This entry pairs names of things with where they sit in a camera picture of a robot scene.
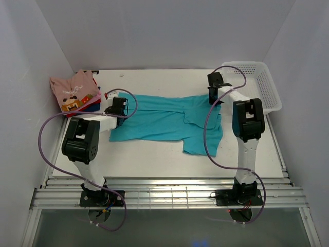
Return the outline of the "teal t-shirt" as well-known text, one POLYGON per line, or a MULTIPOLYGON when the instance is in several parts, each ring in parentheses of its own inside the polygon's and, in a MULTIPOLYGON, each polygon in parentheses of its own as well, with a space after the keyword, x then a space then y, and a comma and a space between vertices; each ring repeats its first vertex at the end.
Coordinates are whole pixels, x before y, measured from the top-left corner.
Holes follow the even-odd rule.
POLYGON ((167 98, 119 93, 119 96, 128 100, 131 117, 111 130, 109 141, 182 141, 185 154, 216 156, 223 137, 221 106, 212 107, 208 95, 167 98))

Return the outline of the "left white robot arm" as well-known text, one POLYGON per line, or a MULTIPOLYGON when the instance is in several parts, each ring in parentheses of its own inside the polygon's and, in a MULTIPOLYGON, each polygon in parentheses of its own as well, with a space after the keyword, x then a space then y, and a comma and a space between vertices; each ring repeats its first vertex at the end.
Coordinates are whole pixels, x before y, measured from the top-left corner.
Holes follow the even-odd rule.
POLYGON ((77 167, 80 175, 86 179, 81 184, 80 206, 123 206, 124 191, 116 193, 105 190, 106 179, 100 173, 96 156, 98 153, 100 133, 121 126, 128 114, 127 99, 112 97, 106 115, 93 117, 77 116, 70 119, 63 143, 62 153, 77 167))

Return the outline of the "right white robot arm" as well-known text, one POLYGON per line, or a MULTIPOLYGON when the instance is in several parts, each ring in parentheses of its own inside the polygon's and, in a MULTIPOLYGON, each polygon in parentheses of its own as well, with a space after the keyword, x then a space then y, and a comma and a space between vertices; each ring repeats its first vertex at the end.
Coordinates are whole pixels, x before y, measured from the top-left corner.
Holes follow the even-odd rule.
POLYGON ((207 75, 211 105, 226 104, 232 110, 232 130, 238 143, 237 170, 231 189, 214 192, 218 206, 262 205, 257 176, 254 174, 259 140, 265 131, 262 101, 244 96, 225 83, 219 72, 207 75))

